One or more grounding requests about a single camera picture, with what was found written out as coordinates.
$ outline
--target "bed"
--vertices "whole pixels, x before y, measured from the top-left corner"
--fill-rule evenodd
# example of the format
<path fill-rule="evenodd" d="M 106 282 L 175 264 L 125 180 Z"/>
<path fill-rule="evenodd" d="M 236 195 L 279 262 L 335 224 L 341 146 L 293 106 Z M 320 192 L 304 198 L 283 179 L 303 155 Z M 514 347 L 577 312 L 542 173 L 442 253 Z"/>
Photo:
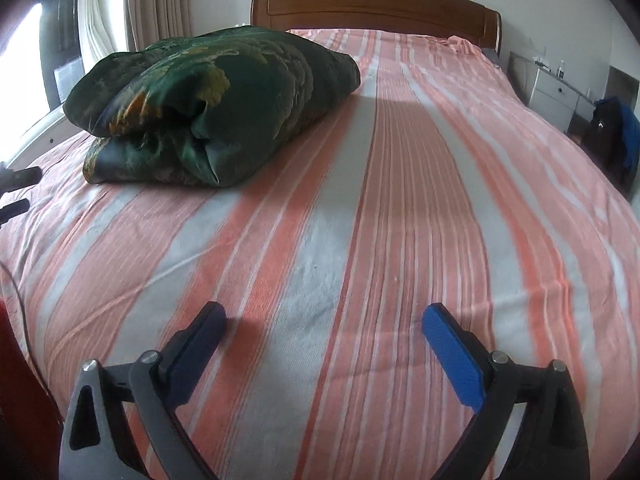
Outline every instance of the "bed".
<path fill-rule="evenodd" d="M 607 478 L 639 431 L 640 226 L 482 55 L 500 47 L 499 13 L 253 0 L 252 23 L 351 54 L 362 76 L 259 178 L 91 186 L 81 133 L 37 161 L 39 186 L 2 199 L 31 200 L 0 231 L 0 259 L 60 411 L 86 359 L 134 360 L 216 300 L 232 323 L 178 416 L 217 474 L 427 479 L 472 416 L 420 332 L 441 301 L 490 350 L 567 362 L 591 477 Z M 1 296 L 26 352 L 5 276 Z M 517 413 L 486 478 L 516 430 Z"/>

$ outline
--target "curtain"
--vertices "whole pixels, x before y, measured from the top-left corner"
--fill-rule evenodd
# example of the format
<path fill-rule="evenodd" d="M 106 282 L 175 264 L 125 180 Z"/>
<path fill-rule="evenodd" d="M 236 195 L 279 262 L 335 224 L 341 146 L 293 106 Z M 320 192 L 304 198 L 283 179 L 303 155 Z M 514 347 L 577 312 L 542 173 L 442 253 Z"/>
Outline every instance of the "curtain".
<path fill-rule="evenodd" d="M 165 38 L 190 36 L 189 0 L 126 0 L 132 50 Z"/>
<path fill-rule="evenodd" d="M 98 61 L 114 52 L 98 0 L 78 0 L 78 33 L 84 73 L 88 73 Z"/>

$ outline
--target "wooden headboard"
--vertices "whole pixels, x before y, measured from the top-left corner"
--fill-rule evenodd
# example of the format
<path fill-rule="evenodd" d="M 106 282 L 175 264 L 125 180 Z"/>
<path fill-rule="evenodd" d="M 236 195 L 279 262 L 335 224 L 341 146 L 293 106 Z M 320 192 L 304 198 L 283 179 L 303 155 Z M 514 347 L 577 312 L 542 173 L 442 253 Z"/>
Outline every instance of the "wooden headboard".
<path fill-rule="evenodd" d="M 371 28 L 460 36 L 500 51 L 502 20 L 495 10 L 469 0 L 252 0 L 251 23 L 291 28 Z"/>

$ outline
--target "drawer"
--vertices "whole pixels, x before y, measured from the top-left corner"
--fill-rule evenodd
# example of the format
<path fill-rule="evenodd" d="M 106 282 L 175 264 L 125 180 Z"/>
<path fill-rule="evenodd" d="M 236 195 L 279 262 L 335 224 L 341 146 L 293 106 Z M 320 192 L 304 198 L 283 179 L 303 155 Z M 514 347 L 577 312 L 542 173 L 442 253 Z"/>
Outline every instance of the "drawer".
<path fill-rule="evenodd" d="M 560 101 L 556 101 L 540 91 L 533 92 L 529 108 L 561 132 L 566 132 L 569 129 L 569 123 L 574 116 L 572 108 L 567 108 Z"/>
<path fill-rule="evenodd" d="M 553 99 L 560 101 L 567 108 L 571 108 L 571 110 L 575 108 L 575 104 L 578 102 L 577 93 L 549 74 L 542 72 L 542 70 L 538 75 L 536 90 L 540 90 Z"/>

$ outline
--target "black wire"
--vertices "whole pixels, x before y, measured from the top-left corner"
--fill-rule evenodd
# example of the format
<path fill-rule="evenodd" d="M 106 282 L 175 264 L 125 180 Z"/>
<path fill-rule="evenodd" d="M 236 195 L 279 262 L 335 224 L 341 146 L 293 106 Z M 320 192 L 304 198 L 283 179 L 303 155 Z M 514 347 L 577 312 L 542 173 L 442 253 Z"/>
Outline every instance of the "black wire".
<path fill-rule="evenodd" d="M 7 267 L 6 264 L 2 260 L 0 260 L 0 267 L 2 267 L 2 270 L 4 270 L 6 275 L 9 276 L 9 278 L 11 279 L 11 282 L 14 285 L 15 295 L 18 298 L 18 303 L 20 303 L 20 312 L 22 314 L 22 328 L 24 330 L 24 342 L 26 343 L 27 354 L 31 358 L 31 364 L 33 365 L 33 369 L 35 370 L 36 375 L 38 376 L 38 380 L 40 381 L 40 384 L 44 388 L 44 391 L 47 393 L 47 396 L 49 397 L 49 400 L 50 400 L 50 402 L 52 403 L 52 405 L 54 407 L 54 413 L 56 415 L 56 419 L 58 420 L 58 423 L 62 424 L 62 416 L 60 415 L 60 410 L 58 409 L 58 404 L 56 402 L 56 399 L 53 396 L 53 393 L 51 392 L 51 390 L 49 390 L 49 386 L 47 385 L 47 381 L 44 380 L 44 376 L 42 375 L 42 372 L 40 371 L 40 367 L 38 366 L 38 363 L 36 362 L 35 354 L 33 352 L 33 349 L 31 348 L 31 343 L 29 341 L 29 330 L 27 329 L 27 311 L 26 311 L 26 309 L 24 307 L 24 301 L 22 300 L 22 296 L 20 295 L 20 290 L 18 290 L 18 284 L 16 283 L 14 276 L 12 275 L 11 271 L 9 270 L 9 267 Z"/>

